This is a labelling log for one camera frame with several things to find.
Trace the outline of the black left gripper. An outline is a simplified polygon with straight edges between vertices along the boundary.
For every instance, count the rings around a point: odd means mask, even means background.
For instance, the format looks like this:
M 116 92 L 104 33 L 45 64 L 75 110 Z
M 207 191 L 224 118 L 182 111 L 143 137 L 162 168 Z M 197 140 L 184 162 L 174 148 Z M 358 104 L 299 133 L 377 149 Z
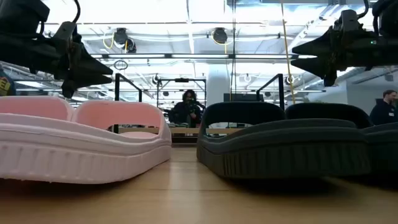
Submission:
M 79 88 L 113 81 L 104 76 L 112 75 L 113 71 L 87 52 L 79 34 L 62 40 L 55 36 L 28 39 L 0 33 L 0 61 L 26 67 L 32 73 L 51 73 L 57 80 L 64 80 L 65 98 L 72 98 Z

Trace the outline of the long ceiling light rail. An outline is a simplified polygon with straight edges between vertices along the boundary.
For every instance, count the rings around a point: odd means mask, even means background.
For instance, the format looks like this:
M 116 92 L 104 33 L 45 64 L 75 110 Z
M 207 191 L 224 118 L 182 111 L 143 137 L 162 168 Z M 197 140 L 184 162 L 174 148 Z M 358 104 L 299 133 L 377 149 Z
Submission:
M 142 59 L 142 58 L 195 58 L 195 59 L 286 59 L 284 54 L 91 54 L 97 59 Z

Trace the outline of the black metal wood shelf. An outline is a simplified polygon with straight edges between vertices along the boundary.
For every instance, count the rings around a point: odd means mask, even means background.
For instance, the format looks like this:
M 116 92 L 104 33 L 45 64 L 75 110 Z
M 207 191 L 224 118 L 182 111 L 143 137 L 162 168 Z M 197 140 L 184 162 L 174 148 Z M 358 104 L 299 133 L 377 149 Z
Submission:
M 131 86 L 134 87 L 134 89 L 136 89 L 139 92 L 139 100 L 138 102 L 142 102 L 142 92 L 143 90 L 140 89 L 138 86 L 136 86 L 132 81 L 130 81 L 128 78 L 126 78 L 124 75 L 122 75 L 121 73 L 116 73 L 115 75 L 115 81 L 114 81 L 114 93 L 115 93 L 115 101 L 119 101 L 119 97 L 120 97 L 120 79 L 124 80 L 125 82 L 128 82 L 128 84 L 130 84 Z M 284 93 L 284 78 L 283 78 L 283 74 L 278 73 L 277 75 L 275 75 L 274 77 L 272 77 L 266 84 L 264 84 L 263 86 L 261 86 L 259 89 L 254 90 L 254 92 L 256 93 L 257 96 L 259 96 L 261 94 L 261 91 L 265 89 L 265 87 L 269 86 L 271 83 L 275 82 L 276 80 L 278 80 L 278 89 L 276 90 L 276 92 L 278 92 L 279 94 L 283 94 Z

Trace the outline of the black background monitor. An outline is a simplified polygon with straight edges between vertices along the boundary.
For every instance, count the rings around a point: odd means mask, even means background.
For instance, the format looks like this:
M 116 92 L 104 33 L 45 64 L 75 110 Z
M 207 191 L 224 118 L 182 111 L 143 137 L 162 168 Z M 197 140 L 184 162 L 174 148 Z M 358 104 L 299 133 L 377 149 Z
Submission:
M 257 96 L 256 94 L 225 93 L 223 95 L 223 101 L 264 101 L 264 97 L 262 95 Z

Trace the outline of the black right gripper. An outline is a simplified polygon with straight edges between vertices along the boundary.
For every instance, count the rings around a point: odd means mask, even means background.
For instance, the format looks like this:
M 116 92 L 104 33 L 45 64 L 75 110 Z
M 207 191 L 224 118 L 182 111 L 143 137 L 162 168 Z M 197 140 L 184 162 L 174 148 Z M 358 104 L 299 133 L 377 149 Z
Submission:
M 337 54 L 337 70 L 348 67 L 398 66 L 398 37 L 383 37 L 373 31 L 354 30 L 345 32 L 330 26 L 321 36 L 292 48 L 299 55 Z M 322 58 L 298 58 L 291 65 L 309 72 L 323 80 L 325 87 L 335 84 L 335 65 Z

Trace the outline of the person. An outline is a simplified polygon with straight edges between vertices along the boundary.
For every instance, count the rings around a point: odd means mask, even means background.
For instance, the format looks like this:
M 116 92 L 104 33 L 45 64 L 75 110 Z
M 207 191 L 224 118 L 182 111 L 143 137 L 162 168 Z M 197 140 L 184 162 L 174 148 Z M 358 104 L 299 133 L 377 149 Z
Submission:
M 386 90 L 382 99 L 376 100 L 376 105 L 369 115 L 374 125 L 398 122 L 398 112 L 396 112 L 396 107 L 394 106 L 397 95 L 398 92 L 394 90 Z
M 169 112 L 169 121 L 175 124 L 188 124 L 189 128 L 196 128 L 201 123 L 205 106 L 197 100 L 197 94 L 193 90 L 187 90 Z

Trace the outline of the black rubber slide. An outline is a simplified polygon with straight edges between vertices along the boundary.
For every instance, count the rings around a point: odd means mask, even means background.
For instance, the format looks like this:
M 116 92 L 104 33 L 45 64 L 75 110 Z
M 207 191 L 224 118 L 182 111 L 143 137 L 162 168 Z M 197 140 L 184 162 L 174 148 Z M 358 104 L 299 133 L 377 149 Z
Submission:
M 197 159 L 228 179 L 288 179 L 368 174 L 368 143 L 335 118 L 288 119 L 265 102 L 215 103 L 204 111 Z
M 351 121 L 364 134 L 374 173 L 398 173 L 398 122 L 374 125 L 356 106 L 339 103 L 300 103 L 285 110 L 288 119 L 326 118 Z

